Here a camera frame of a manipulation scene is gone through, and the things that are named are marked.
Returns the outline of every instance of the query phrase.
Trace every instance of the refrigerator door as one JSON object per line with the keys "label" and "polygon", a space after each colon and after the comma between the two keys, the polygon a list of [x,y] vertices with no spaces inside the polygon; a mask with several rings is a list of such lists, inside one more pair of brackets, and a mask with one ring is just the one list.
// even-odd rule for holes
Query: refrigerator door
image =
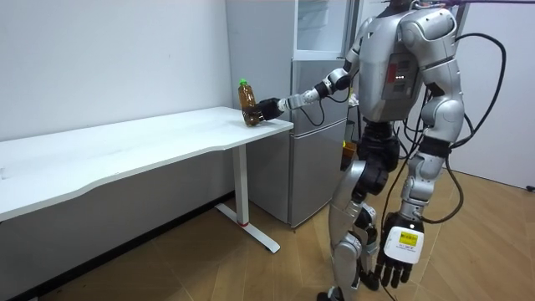
{"label": "refrigerator door", "polygon": [[[312,89],[325,76],[331,73],[331,71],[341,68],[343,65],[344,61],[341,59],[330,61],[293,61],[292,94],[302,93],[308,89]],[[348,90],[338,91],[333,97],[337,100],[342,100],[347,97],[347,94]],[[306,135],[347,118],[347,101],[338,104],[331,99],[323,99],[322,106],[324,108],[325,121],[321,126],[311,124],[301,110],[291,111],[290,121],[293,122],[292,133],[296,136]],[[303,110],[307,112],[314,123],[317,124],[321,121],[322,112],[319,102],[305,106]]]}
{"label": "refrigerator door", "polygon": [[290,225],[296,227],[321,209],[340,177],[345,120],[320,131],[292,137],[290,146]]}
{"label": "refrigerator door", "polygon": [[354,36],[355,0],[295,0],[293,58],[345,57]]}

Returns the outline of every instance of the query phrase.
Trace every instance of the yellow label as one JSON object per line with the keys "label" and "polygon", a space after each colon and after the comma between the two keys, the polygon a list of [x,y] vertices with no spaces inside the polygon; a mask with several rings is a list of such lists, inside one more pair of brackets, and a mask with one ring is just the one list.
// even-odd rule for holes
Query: yellow label
{"label": "yellow label", "polygon": [[416,242],[418,242],[418,236],[415,234],[402,232],[400,236],[400,242],[412,247],[416,247]]}

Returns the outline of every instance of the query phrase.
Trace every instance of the metal frame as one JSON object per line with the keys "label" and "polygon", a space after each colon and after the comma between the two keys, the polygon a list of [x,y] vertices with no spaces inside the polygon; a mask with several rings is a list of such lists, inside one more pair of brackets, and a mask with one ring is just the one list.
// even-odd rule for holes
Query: metal frame
{"label": "metal frame", "polygon": [[258,228],[249,223],[249,196],[247,192],[247,153],[246,146],[240,145],[232,149],[232,160],[234,165],[234,187],[236,190],[236,211],[225,204],[216,206],[217,210],[225,214],[247,233],[255,237],[266,249],[275,253],[281,247],[264,234]]}

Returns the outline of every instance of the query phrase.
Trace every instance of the wooden floor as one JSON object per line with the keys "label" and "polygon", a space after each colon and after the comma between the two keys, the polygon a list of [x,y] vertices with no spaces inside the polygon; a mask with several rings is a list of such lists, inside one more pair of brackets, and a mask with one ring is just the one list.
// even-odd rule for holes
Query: wooden floor
{"label": "wooden floor", "polygon": [[[410,283],[391,292],[399,301],[535,300],[535,194],[457,175],[465,206],[448,223],[425,225]],[[398,183],[391,211],[399,207],[400,189]],[[369,199],[379,214],[385,195]],[[445,174],[425,215],[442,217],[457,199]],[[281,245],[278,253],[211,210],[40,300],[313,301],[333,284],[327,208],[295,230],[251,210],[252,223]],[[363,286],[357,300],[389,299]]]}

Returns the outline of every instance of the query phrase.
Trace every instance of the white desk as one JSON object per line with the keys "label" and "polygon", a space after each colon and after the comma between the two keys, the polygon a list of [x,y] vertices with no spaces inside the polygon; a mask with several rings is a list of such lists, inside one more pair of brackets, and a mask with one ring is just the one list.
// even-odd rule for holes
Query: white desk
{"label": "white desk", "polygon": [[0,143],[0,221],[65,202],[127,176],[232,148],[237,214],[217,209],[275,253],[249,224],[245,144],[293,128],[282,120],[247,127],[240,110],[217,107]]}

